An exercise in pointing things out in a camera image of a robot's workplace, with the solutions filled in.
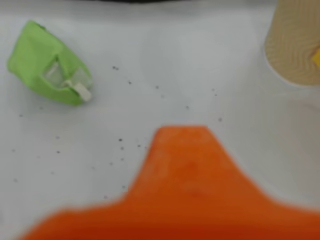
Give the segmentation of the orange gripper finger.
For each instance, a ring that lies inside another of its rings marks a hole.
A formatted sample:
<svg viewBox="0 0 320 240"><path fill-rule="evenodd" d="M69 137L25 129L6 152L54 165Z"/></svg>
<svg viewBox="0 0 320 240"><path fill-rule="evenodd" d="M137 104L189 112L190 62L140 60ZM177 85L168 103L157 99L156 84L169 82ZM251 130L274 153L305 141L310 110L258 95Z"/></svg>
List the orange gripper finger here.
<svg viewBox="0 0 320 240"><path fill-rule="evenodd" d="M267 197L206 127L166 126L118 202L58 213L26 240L317 240L318 212Z"/></svg>

